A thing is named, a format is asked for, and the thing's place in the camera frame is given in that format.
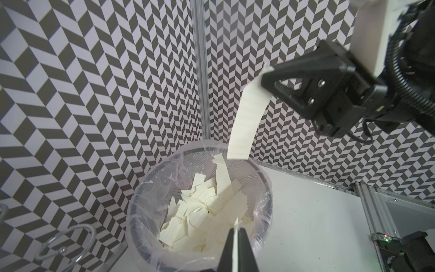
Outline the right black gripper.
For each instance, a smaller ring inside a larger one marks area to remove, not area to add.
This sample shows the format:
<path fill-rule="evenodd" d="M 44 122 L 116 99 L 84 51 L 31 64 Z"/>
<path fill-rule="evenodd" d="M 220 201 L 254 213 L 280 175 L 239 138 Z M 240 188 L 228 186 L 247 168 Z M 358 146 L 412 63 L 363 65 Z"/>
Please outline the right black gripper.
<path fill-rule="evenodd" d="M 405 104 L 385 73 L 375 78 L 351 61 L 338 43 L 321 40 L 316 50 L 265 72 L 261 86 L 301 117 L 311 119 L 320 136 L 343 138 L 362 122 L 363 137 L 371 138 L 368 122 L 391 133 L 399 124 L 415 121 L 418 111 Z"/>

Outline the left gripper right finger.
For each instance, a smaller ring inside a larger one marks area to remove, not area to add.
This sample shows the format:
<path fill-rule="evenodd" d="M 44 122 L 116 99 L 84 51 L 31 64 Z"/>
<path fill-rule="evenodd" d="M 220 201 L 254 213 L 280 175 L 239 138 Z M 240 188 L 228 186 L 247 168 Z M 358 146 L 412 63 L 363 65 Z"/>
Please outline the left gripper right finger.
<path fill-rule="evenodd" d="M 259 272 L 248 233 L 244 228 L 240 228 L 237 232 L 237 271 Z"/>

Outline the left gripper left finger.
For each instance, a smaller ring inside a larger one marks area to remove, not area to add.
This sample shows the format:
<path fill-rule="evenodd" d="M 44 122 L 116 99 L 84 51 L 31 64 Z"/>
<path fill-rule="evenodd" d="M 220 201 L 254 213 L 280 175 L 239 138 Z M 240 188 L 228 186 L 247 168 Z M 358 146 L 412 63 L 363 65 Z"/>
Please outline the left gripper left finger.
<path fill-rule="evenodd" d="M 234 243 L 234 229 L 230 229 L 222 255 L 217 267 L 217 272 L 232 272 L 233 267 L 233 243 Z"/>

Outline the white paper receipt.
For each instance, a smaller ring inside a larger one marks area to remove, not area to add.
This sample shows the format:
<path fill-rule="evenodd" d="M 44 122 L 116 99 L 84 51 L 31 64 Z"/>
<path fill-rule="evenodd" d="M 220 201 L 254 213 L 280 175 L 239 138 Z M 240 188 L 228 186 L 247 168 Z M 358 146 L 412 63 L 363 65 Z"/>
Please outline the white paper receipt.
<path fill-rule="evenodd" d="M 229 160 L 249 159 L 259 123 L 273 96 L 261 86 L 261 79 L 264 74 L 272 71 L 274 71 L 273 67 L 264 67 L 259 76 L 242 90 L 228 143 L 227 158 Z"/>

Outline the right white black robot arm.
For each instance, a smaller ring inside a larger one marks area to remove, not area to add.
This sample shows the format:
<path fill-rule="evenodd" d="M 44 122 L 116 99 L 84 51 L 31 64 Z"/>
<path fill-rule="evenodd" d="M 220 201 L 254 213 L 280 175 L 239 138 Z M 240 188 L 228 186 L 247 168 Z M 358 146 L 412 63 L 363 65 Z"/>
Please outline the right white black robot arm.
<path fill-rule="evenodd" d="M 416 122 L 435 131 L 435 3 L 357 1 L 351 45 L 321 40 L 301 57 L 274 65 L 261 86 L 312 122 L 316 133 L 373 142 Z"/>

